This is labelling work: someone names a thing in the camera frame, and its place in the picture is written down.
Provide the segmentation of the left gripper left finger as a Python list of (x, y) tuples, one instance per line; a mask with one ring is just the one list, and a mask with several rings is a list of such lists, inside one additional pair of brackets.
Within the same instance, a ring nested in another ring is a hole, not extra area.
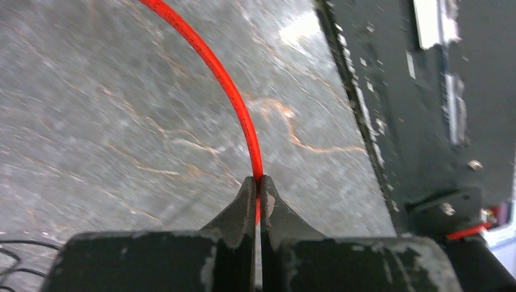
[(254, 291), (256, 182), (199, 230), (85, 232), (58, 253), (42, 291)]

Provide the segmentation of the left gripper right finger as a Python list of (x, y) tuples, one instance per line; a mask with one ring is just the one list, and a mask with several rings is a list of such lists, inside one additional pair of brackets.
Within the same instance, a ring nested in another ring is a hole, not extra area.
[(425, 237), (328, 237), (260, 185), (264, 291), (460, 291), (437, 243)]

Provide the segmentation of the black power adapter with cord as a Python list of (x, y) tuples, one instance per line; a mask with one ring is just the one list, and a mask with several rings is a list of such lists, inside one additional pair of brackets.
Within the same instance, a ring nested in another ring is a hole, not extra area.
[(2, 239), (1, 291), (39, 289), (60, 249), (60, 243), (46, 239)]

